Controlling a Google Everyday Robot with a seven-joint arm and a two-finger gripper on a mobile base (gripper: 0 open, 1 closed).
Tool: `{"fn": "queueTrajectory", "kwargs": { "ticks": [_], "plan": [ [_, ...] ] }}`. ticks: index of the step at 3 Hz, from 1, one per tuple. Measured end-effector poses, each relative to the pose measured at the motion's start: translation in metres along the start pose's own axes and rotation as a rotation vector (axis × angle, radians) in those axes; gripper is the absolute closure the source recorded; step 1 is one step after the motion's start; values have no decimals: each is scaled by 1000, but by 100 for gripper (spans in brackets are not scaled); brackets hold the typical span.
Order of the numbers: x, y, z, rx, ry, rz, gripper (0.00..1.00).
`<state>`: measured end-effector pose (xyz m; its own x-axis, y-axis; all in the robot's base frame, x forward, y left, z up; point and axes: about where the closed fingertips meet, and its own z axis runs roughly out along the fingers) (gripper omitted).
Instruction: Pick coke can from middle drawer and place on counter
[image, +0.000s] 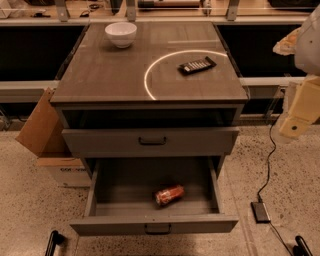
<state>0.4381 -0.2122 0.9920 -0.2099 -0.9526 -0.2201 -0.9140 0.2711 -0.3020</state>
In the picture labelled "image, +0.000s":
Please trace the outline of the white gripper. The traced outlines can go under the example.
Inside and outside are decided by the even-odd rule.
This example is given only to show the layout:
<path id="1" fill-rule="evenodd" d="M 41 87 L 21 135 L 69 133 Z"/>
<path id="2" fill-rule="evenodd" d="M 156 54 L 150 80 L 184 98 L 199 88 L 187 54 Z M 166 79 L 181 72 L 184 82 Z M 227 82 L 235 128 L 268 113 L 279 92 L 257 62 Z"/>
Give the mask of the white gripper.
<path id="1" fill-rule="evenodd" d="M 282 38 L 273 47 L 279 55 L 294 55 L 300 29 L 297 28 Z M 279 134 L 286 138 L 296 139 L 305 133 L 310 124 L 320 117 L 320 77 L 308 75 L 296 88 L 296 93 L 289 109 L 288 116 L 279 120 Z"/>

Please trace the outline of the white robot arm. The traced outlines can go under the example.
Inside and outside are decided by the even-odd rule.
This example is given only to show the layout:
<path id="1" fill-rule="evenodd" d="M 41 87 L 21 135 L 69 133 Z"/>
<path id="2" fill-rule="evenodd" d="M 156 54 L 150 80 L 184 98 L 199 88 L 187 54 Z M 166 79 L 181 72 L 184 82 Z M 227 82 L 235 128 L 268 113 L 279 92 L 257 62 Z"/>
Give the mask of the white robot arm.
<path id="1" fill-rule="evenodd" d="M 295 66 L 307 76 L 296 87 L 288 114 L 280 125 L 283 137 L 298 138 L 320 117 L 320 6 L 301 27 L 290 32 L 273 47 L 279 55 L 294 55 Z"/>

